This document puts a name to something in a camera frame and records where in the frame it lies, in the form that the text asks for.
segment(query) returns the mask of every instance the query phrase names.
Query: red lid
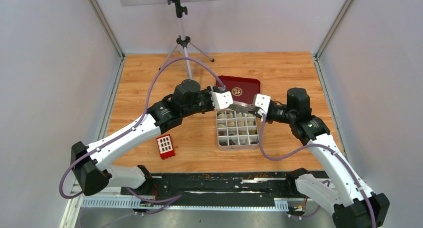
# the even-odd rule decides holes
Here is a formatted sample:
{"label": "red lid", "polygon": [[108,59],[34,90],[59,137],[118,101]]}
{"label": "red lid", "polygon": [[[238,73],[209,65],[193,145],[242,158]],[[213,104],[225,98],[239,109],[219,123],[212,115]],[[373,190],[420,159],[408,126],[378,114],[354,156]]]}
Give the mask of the red lid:
{"label": "red lid", "polygon": [[234,101],[252,104],[254,96],[260,93],[260,81],[253,78],[219,76]]}

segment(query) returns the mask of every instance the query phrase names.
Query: gold emblem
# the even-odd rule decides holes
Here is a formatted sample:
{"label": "gold emblem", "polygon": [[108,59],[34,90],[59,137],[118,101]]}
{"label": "gold emblem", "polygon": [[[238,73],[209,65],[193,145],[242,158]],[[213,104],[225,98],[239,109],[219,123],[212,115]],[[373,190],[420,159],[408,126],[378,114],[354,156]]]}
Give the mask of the gold emblem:
{"label": "gold emblem", "polygon": [[234,87],[232,89],[232,95],[234,95],[235,97],[239,97],[242,95],[242,89],[239,87]]}

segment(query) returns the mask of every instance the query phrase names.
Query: gray floor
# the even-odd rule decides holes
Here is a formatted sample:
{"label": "gray floor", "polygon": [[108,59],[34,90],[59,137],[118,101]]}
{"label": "gray floor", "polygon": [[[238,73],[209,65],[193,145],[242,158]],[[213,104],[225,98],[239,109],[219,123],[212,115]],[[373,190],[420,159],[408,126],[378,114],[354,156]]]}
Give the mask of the gray floor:
{"label": "gray floor", "polygon": [[[317,205],[307,203],[308,212]],[[127,209],[86,208],[80,211],[82,228],[101,228],[126,214]],[[107,228],[335,228],[324,210],[308,220],[296,221],[280,212],[226,212],[166,210],[150,216],[129,216]]]}

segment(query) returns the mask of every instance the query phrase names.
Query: tripod stand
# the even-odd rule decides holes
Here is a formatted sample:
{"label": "tripod stand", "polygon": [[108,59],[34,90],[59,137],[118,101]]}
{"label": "tripod stand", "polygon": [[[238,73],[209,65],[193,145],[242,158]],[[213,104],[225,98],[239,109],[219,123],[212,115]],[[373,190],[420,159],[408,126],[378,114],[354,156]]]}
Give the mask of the tripod stand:
{"label": "tripod stand", "polygon": [[[200,49],[195,44],[193,44],[191,42],[191,38],[190,37],[185,36],[184,21],[182,19],[182,16],[184,15],[184,13],[185,13],[185,15],[188,14],[187,7],[182,7],[181,6],[181,0],[168,0],[168,4],[170,5],[171,3],[174,3],[175,4],[176,17],[178,17],[180,35],[176,39],[176,45],[175,45],[175,47],[168,54],[168,56],[166,57],[166,60],[163,62],[162,66],[159,68],[159,70],[168,62],[169,58],[172,56],[172,54],[175,52],[175,50],[178,48],[179,45],[181,45],[182,48],[184,49],[184,56],[185,57],[188,57],[189,56],[188,55],[188,50],[187,50],[188,43],[191,44],[195,49],[197,49],[201,54],[203,54],[208,59],[210,59],[211,62],[214,62],[214,58],[212,58],[210,55],[208,55],[207,53],[205,53],[202,49]],[[192,71],[191,71],[190,61],[189,60],[185,60],[185,63],[187,64],[188,78],[189,79],[192,79],[193,78],[193,74],[192,74]]]}

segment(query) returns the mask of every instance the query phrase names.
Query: red block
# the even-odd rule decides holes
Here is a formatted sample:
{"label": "red block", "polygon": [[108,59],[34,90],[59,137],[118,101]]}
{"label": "red block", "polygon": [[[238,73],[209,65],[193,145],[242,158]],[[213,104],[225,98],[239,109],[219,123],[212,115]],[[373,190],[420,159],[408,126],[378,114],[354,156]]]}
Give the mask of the red block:
{"label": "red block", "polygon": [[159,147],[160,157],[164,160],[169,157],[173,157],[175,155],[175,150],[172,146],[171,136],[164,135],[161,137],[157,137],[157,146]]}

